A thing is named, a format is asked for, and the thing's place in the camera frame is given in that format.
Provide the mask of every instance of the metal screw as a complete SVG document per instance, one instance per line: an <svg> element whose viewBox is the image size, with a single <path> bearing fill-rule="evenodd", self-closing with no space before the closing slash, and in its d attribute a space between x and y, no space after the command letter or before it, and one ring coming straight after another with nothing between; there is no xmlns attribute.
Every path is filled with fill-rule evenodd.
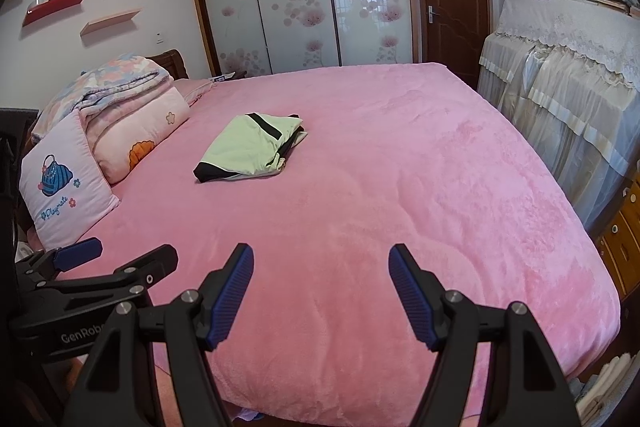
<svg viewBox="0 0 640 427"><path fill-rule="evenodd" d="M462 301L462 293L457 290L449 290L444 294L444 298L446 298L449 302L460 302Z"/></svg>
<svg viewBox="0 0 640 427"><path fill-rule="evenodd" d="M187 290L186 292L182 292L180 299L182 299L183 302L195 302L198 299L198 292L196 292L196 290Z"/></svg>
<svg viewBox="0 0 640 427"><path fill-rule="evenodd" d="M525 315L529 311L529 308L527 308L524 302L514 302L511 305L511 311L516 315Z"/></svg>
<svg viewBox="0 0 640 427"><path fill-rule="evenodd" d="M124 301L116 306L116 313L118 315L126 315L131 311L133 306L131 306L130 302Z"/></svg>

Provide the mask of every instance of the pillow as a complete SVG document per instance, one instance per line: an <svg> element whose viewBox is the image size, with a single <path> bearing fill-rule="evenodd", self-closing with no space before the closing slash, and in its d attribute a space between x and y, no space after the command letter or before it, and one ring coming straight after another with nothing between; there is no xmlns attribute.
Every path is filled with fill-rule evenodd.
<svg viewBox="0 0 640 427"><path fill-rule="evenodd" d="M174 82L175 88L180 92L185 102L191 105L196 103L200 97L213 87L213 82L207 80L191 80L190 78L181 78Z"/></svg>
<svg viewBox="0 0 640 427"><path fill-rule="evenodd" d="M127 177L140 160L189 118L189 106L175 87L107 127L94 146L95 160L111 185Z"/></svg>
<svg viewBox="0 0 640 427"><path fill-rule="evenodd" d="M118 206L120 200L91 154L77 109L23 158L20 194L47 250L75 243Z"/></svg>

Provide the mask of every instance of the pink bedspread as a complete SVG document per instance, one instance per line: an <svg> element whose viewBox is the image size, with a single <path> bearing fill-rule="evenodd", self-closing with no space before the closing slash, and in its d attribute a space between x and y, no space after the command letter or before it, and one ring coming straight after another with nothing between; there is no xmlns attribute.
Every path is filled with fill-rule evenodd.
<svg viewBox="0 0 640 427"><path fill-rule="evenodd" d="M110 273L162 243L177 271L156 303L197 287L236 243L255 251L228 341L209 357L221 395L286 419L408 425L434 362L388 275L394 243L477 303L529 304L567 374L619 327L618 295L560 188L522 136L437 64L325 68L218 84L115 188L91 229ZM309 136L278 176L199 184L193 168L248 112L299 114ZM466 413L478 413L481 349ZM159 357L166 368L166 359Z"/></svg>

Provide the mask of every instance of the pink shelf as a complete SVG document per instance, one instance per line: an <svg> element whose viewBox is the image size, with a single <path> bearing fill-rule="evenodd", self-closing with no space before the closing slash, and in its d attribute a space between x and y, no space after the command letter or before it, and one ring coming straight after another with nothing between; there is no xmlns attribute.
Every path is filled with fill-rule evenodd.
<svg viewBox="0 0 640 427"><path fill-rule="evenodd" d="M32 22L36 22L47 15L51 15L52 13L59 12L65 8L70 8L77 4L80 4L82 0L50 0L46 3L39 4L30 12L27 12L27 15L24 16L24 21L22 22L22 26L26 26L27 24L31 24Z"/></svg>
<svg viewBox="0 0 640 427"><path fill-rule="evenodd" d="M96 30L107 28L108 26L113 26L114 24L119 24L121 22L126 22L128 20L131 20L133 19L134 16L140 13L140 10L142 10L142 8L136 8L134 10L127 10L125 12L114 13L113 15L102 17L101 19L89 21L87 24L84 25L84 28L80 30L80 36L87 35L87 33L95 32Z"/></svg>

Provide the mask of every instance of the headboard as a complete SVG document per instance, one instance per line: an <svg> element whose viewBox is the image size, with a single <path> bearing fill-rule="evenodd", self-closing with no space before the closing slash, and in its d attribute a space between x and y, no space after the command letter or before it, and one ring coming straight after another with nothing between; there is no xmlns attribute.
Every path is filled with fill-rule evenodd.
<svg viewBox="0 0 640 427"><path fill-rule="evenodd" d="M178 80L178 78L189 78L187 70L184 67L184 61L178 50L169 50L161 55L147 58L169 71L169 74L174 80Z"/></svg>

